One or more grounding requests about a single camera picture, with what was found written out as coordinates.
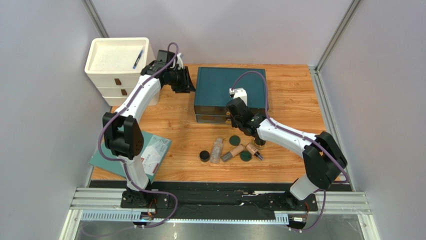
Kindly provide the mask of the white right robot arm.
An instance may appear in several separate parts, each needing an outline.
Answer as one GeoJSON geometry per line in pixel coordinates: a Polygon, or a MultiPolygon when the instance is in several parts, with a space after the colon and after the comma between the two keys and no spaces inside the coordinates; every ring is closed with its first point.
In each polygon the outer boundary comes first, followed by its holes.
{"type": "Polygon", "coordinates": [[[239,97],[229,101],[226,108],[232,127],[261,143],[280,145],[303,159],[305,174],[291,185],[291,198],[305,200],[317,190],[327,190],[339,175],[347,175],[347,159],[330,133],[303,132],[279,123],[267,113],[254,114],[239,97]]]}

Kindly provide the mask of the beige tube grey cap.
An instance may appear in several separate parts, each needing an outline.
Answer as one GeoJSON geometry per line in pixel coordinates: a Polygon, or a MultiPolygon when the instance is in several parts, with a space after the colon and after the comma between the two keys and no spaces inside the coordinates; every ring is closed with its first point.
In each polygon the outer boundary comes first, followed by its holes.
{"type": "Polygon", "coordinates": [[[245,147],[242,144],[239,144],[238,146],[234,147],[233,149],[229,150],[228,152],[226,152],[222,157],[222,161],[224,163],[228,162],[229,160],[231,160],[232,158],[234,158],[235,156],[237,156],[238,154],[240,154],[242,151],[245,150],[245,147]]]}

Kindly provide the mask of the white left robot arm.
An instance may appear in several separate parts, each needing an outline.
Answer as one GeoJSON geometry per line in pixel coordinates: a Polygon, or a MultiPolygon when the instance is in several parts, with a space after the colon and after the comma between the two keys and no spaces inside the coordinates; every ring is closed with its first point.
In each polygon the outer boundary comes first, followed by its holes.
{"type": "Polygon", "coordinates": [[[143,199],[149,193],[146,188],[150,185],[150,179],[141,159],[144,137],[139,120],[165,85],[171,86],[175,93],[195,91],[189,70],[181,58],[168,63],[156,60],[146,65],[124,103],[115,112],[107,112],[102,117],[99,142],[104,143],[114,156],[109,160],[121,164],[127,180],[126,193],[143,199]]]}

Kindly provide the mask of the gold round jar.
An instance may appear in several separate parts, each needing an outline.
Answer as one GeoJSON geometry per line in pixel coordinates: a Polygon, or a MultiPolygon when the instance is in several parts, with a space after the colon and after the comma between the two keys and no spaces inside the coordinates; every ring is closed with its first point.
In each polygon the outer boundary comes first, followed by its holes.
{"type": "Polygon", "coordinates": [[[265,140],[263,140],[263,139],[261,139],[261,138],[259,138],[259,137],[255,137],[255,138],[253,139],[253,144],[254,144],[257,148],[262,149],[262,148],[265,146],[266,141],[265,141],[265,140]]]}

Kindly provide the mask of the clear plastic bottle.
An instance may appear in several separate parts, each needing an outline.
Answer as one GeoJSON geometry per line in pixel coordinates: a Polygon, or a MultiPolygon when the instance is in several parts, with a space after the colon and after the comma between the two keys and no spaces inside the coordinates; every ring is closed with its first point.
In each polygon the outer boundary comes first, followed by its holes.
{"type": "Polygon", "coordinates": [[[221,160],[223,150],[223,139],[217,138],[213,144],[212,150],[210,152],[209,162],[212,164],[218,164],[221,160]]]}

